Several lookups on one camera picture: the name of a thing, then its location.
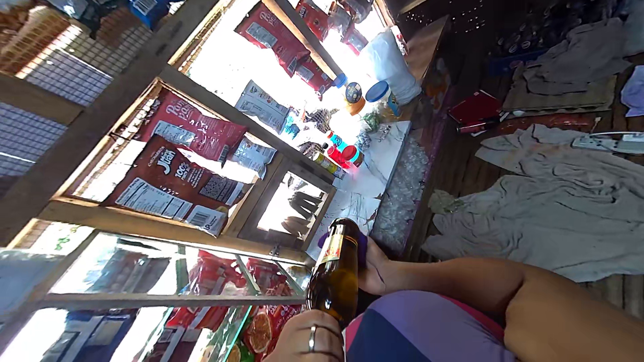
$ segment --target brown glass bottle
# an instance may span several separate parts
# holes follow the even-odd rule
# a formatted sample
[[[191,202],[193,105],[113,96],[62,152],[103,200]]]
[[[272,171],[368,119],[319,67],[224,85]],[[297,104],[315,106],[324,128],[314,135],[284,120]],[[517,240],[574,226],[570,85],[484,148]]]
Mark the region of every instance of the brown glass bottle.
[[[307,288],[307,307],[333,316],[344,329],[353,320],[358,302],[358,245],[360,228],[337,218],[317,259]]]

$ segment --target gray cloth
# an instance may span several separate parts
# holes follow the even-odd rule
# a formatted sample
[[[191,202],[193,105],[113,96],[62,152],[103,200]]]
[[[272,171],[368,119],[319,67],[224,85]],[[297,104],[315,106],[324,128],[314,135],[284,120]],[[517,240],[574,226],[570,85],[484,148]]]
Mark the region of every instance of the gray cloth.
[[[504,176],[465,208],[434,216],[443,234],[423,249],[440,259],[493,256],[574,281],[644,273],[644,167],[573,149],[576,131],[533,125],[482,142],[477,156],[524,176]]]
[[[610,18],[572,29],[566,39],[527,64],[528,90],[544,95],[586,91],[588,83],[628,68],[623,23]]]

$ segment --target wooden post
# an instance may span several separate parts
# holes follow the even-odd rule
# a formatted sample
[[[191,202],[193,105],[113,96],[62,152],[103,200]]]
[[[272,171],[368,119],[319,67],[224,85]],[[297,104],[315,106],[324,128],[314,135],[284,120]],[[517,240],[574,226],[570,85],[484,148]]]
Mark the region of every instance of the wooden post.
[[[288,0],[261,0],[264,5],[295,35],[311,52],[311,58],[329,77],[335,79],[342,69],[320,44],[316,35],[302,20]]]
[[[156,76],[186,40],[219,10],[218,0],[188,0],[0,200],[0,246],[9,245],[49,200],[60,195],[129,117]]]
[[[222,119],[248,127],[248,130],[255,137],[266,142],[268,145],[277,149],[290,161],[296,162],[301,167],[307,169],[317,177],[321,178],[328,184],[333,183],[333,175],[331,175],[322,166],[308,159],[305,155],[301,154],[298,150],[289,146],[286,142],[279,139],[269,130],[259,125],[254,120],[237,110],[234,106],[228,104],[225,100],[217,97],[213,92],[205,89],[197,84],[195,81],[187,77],[180,71],[166,66],[159,75],[161,81],[166,83],[170,88],[177,93],[183,95],[189,100],[198,103],[209,111],[215,113]]]
[[[226,235],[214,237],[192,225],[175,220],[114,207],[102,207],[94,202],[73,198],[52,200],[38,215],[38,218],[47,221],[87,225],[117,234],[176,240],[189,243],[194,247],[199,247],[202,244],[262,255],[269,255],[272,250],[272,245]],[[293,249],[282,249],[279,257],[294,260],[298,263],[303,263],[308,258],[305,252]]]
[[[0,102],[69,126],[83,106],[24,79],[0,73]]]

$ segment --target purple cloth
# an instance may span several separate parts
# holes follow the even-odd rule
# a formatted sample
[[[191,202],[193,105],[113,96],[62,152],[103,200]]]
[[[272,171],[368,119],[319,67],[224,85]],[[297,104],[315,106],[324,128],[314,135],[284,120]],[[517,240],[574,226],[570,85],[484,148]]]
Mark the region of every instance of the purple cloth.
[[[324,233],[324,235],[322,235],[322,237],[317,241],[317,247],[322,249],[327,238],[328,231]],[[360,235],[358,235],[358,267],[360,268],[366,267],[366,242],[366,235],[360,233]]]

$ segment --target snack package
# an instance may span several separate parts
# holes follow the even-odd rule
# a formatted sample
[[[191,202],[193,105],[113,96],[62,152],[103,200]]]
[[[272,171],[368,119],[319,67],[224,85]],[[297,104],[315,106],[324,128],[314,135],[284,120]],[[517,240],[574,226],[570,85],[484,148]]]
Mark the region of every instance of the snack package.
[[[246,131],[246,127],[202,115],[199,109],[164,89],[134,139],[147,142],[153,135],[161,135],[178,147],[223,165]]]
[[[346,31],[351,25],[351,15],[338,3],[331,4],[331,9],[328,16],[328,26],[344,37]]]
[[[328,34],[328,15],[322,9],[318,8],[311,0],[299,0],[295,11],[304,19],[304,22],[311,29],[316,37],[323,41]]]
[[[288,108],[277,103],[253,81],[246,84],[235,108],[247,116],[257,117],[278,135],[284,130],[284,121],[289,114]]]
[[[286,276],[278,275],[279,268],[277,265],[261,259],[249,258],[246,268],[248,268],[248,272],[257,282],[262,293],[266,293],[269,289],[280,288],[277,291],[279,292],[278,295],[291,295],[292,291],[286,284]]]
[[[153,135],[101,206],[163,216],[218,235],[251,185],[215,175]]]
[[[273,161],[275,152],[277,152],[276,149],[260,146],[244,137],[235,153],[232,154],[231,161],[257,172],[257,176],[264,179],[266,165]]]
[[[269,289],[266,295],[284,296],[285,289]],[[279,334],[286,322],[302,310],[301,305],[263,305],[243,331],[243,342],[256,355],[255,361],[265,359],[277,345]]]
[[[165,327],[143,362],[187,362],[200,333],[200,329]]]
[[[346,31],[345,36],[342,37],[342,43],[349,45],[349,48],[356,55],[360,55],[362,49],[369,43],[366,38],[357,31],[354,24],[351,24]]]
[[[295,73],[298,60],[310,54],[298,38],[261,1],[235,28],[235,32],[261,49],[272,49],[279,65],[289,77]]]
[[[190,284],[186,294],[219,295],[225,288],[233,291],[244,288],[246,279],[233,267],[236,263],[236,260],[219,258],[199,250],[197,263],[188,275]],[[166,327],[216,330],[222,324],[226,312],[228,307],[175,308],[173,315],[166,322]]]
[[[333,79],[329,78],[311,57],[306,57],[298,64],[295,73],[302,78],[322,100],[322,95],[331,87]]]

